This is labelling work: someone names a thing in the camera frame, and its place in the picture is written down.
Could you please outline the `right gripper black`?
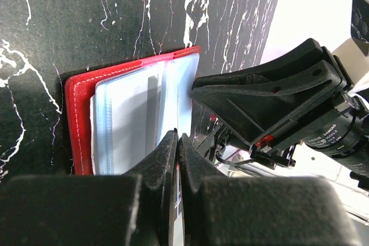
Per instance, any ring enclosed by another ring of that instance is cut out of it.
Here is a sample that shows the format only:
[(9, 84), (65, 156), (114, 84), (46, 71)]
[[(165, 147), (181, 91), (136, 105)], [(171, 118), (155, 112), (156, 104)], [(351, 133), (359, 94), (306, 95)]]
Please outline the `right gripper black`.
[(258, 163), (294, 166), (302, 141), (346, 168), (368, 168), (368, 106), (348, 94), (351, 86), (339, 58), (307, 39), (262, 65), (199, 77), (190, 97), (254, 144), (250, 157)]

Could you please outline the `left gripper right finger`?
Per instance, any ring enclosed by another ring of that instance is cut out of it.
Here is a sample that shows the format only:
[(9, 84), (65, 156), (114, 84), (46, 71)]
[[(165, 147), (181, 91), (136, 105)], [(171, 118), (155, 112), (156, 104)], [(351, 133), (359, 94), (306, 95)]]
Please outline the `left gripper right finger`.
[(186, 245), (360, 245), (333, 187), (318, 177), (228, 177), (187, 135), (178, 146)]

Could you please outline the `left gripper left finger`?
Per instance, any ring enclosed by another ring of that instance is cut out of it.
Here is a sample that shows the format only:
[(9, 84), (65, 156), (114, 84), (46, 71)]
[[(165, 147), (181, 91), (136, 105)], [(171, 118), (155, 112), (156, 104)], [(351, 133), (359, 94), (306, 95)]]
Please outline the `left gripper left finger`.
[(2, 245), (172, 245), (178, 132), (122, 175), (19, 176), (1, 188)]

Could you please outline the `red leather card holder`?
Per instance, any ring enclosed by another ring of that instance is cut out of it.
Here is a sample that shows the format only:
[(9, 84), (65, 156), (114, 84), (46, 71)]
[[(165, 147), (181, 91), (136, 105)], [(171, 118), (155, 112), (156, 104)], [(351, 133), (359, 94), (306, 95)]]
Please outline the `red leather card holder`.
[(76, 175), (119, 175), (169, 130), (191, 132), (199, 46), (70, 77), (66, 112)]

